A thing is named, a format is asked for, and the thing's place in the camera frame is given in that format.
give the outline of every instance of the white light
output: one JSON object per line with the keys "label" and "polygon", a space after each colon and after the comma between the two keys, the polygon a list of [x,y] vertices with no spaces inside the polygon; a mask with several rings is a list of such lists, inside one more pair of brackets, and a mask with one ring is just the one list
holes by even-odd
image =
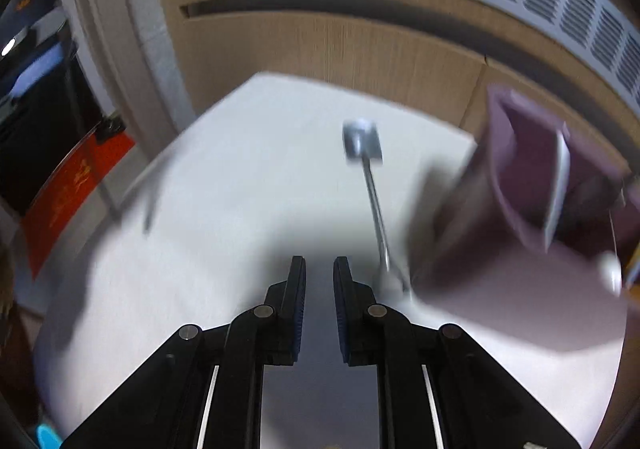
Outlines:
{"label": "white light", "polygon": [[15,44],[15,38],[12,38],[11,41],[9,41],[6,44],[6,46],[2,49],[2,57],[4,57],[9,53],[9,51],[14,47],[14,44]]}

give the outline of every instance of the red banner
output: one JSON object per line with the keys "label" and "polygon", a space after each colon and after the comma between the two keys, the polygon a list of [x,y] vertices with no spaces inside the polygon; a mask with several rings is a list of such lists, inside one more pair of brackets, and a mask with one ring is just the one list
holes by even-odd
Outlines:
{"label": "red banner", "polygon": [[22,219],[31,275],[36,278],[69,220],[108,172],[135,145],[119,134],[98,145],[93,134],[60,163]]}

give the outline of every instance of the metal spoon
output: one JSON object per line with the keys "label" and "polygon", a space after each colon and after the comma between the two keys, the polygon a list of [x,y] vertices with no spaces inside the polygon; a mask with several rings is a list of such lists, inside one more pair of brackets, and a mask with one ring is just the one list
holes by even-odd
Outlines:
{"label": "metal spoon", "polygon": [[382,149],[380,148],[380,138],[378,137],[376,125],[364,119],[345,122],[342,126],[342,140],[347,160],[362,161],[364,178],[369,192],[369,203],[371,204],[373,223],[376,227],[376,238],[378,239],[378,251],[380,252],[380,266],[372,282],[374,293],[379,294],[381,291],[386,290],[408,292],[409,284],[407,279],[389,253],[380,202],[378,201],[376,186],[371,174],[371,161],[379,160],[382,162]]}

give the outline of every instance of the metal screw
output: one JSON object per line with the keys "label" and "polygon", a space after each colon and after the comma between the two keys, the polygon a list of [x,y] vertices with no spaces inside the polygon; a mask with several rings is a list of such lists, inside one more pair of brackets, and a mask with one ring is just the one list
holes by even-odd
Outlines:
{"label": "metal screw", "polygon": [[180,330],[178,330],[178,335],[181,339],[188,341],[189,339],[193,339],[196,335],[198,335],[198,327],[193,324],[185,324]]}
{"label": "metal screw", "polygon": [[271,317],[272,314],[273,308],[271,308],[268,304],[261,304],[254,308],[255,317],[259,317],[260,319]]}
{"label": "metal screw", "polygon": [[445,324],[442,327],[442,335],[444,335],[447,339],[458,339],[462,336],[462,328],[456,326],[455,324]]}
{"label": "metal screw", "polygon": [[381,304],[372,304],[369,308],[367,308],[367,313],[371,317],[385,317],[386,308]]}

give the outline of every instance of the blue object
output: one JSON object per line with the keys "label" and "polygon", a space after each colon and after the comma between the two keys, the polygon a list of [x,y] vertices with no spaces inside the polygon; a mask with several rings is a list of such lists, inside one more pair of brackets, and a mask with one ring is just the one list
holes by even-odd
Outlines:
{"label": "blue object", "polygon": [[58,43],[49,48],[18,76],[11,90],[11,97],[22,97],[28,92],[29,88],[62,63],[63,59],[62,45]]}
{"label": "blue object", "polygon": [[36,437],[38,438],[40,449],[58,449],[62,445],[60,437],[46,424],[37,426]]}

